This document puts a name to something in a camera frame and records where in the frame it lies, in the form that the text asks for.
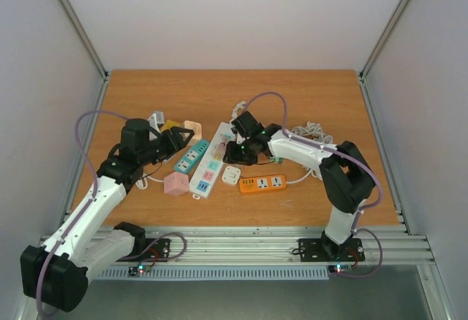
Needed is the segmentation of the peach cube adapter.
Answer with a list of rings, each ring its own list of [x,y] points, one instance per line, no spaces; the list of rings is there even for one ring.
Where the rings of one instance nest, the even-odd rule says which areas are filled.
[[[185,120],[184,122],[181,123],[181,127],[184,129],[192,130],[194,132],[193,137],[189,141],[190,145],[195,144],[202,138],[202,126],[200,123],[195,122],[195,121]]]

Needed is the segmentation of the pink cube socket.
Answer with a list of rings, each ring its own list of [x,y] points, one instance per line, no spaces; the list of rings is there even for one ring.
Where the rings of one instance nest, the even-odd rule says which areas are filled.
[[[172,196],[180,196],[189,191],[189,176],[173,172],[164,177],[164,193]]]

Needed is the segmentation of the long white power strip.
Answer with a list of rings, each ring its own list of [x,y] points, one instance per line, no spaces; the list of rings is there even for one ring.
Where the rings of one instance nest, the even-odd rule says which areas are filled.
[[[231,124],[221,122],[189,182],[189,191],[194,199],[210,196],[224,166],[222,159],[227,144],[234,139]]]

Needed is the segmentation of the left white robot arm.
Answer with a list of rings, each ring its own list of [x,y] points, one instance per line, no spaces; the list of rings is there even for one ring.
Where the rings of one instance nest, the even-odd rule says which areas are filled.
[[[23,293],[44,305],[70,312],[83,299],[89,284],[114,262],[143,258],[153,242],[141,226],[121,222],[97,244],[89,243],[103,221],[119,205],[145,166],[161,163],[184,149],[191,129],[174,126],[159,132],[142,118],[126,120],[121,138],[94,172],[93,183],[69,218],[40,246],[28,246],[20,256]]]

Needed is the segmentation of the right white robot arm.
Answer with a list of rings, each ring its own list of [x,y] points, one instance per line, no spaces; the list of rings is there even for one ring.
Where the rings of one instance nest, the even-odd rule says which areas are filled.
[[[321,249],[330,260],[347,253],[358,216],[368,207],[365,201],[375,188],[382,189],[357,146],[349,141],[334,145],[310,140],[275,123],[264,127],[248,111],[231,121],[231,128],[243,141],[228,142],[224,163],[251,166],[263,154],[293,161],[314,172],[332,204],[320,238]]]

